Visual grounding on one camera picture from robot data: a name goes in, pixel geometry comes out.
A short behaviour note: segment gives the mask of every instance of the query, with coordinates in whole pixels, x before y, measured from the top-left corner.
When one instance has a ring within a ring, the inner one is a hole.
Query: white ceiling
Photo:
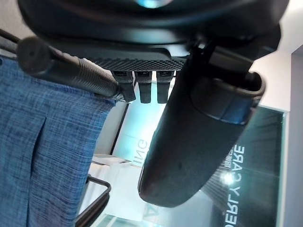
[[[281,27],[279,51],[293,53],[303,44],[303,0],[290,0]]]

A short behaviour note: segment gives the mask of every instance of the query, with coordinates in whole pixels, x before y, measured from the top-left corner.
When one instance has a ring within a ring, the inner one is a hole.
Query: black metal frame
[[[87,183],[88,182],[106,186],[107,189],[77,217],[76,227],[91,226],[102,213],[109,201],[109,192],[111,190],[111,185],[108,182],[102,181],[92,176],[87,177]]]

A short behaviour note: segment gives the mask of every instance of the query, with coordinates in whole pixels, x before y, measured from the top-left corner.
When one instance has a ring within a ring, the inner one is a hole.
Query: blue textured cloth
[[[114,102],[34,79],[0,57],[0,227],[74,225]]]

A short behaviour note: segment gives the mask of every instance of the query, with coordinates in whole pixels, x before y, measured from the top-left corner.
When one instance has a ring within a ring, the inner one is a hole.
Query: black tube
[[[90,62],[50,48],[36,37],[18,44],[17,59],[21,69],[38,79],[87,90],[107,98],[120,94],[114,77]]]

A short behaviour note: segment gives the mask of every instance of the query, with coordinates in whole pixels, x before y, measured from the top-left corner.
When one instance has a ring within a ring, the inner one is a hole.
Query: black handle
[[[107,189],[77,217],[75,227],[90,227],[105,209],[109,201],[111,185],[108,182],[92,176],[88,176],[87,181],[106,186]]]
[[[38,79],[117,98],[120,88],[114,77],[92,63],[55,50],[36,37],[18,44],[17,58],[22,70]]]
[[[202,63],[192,56],[177,76],[153,135],[138,186],[148,203],[175,207],[201,189],[265,92],[256,73],[238,77],[207,63],[201,67]]]

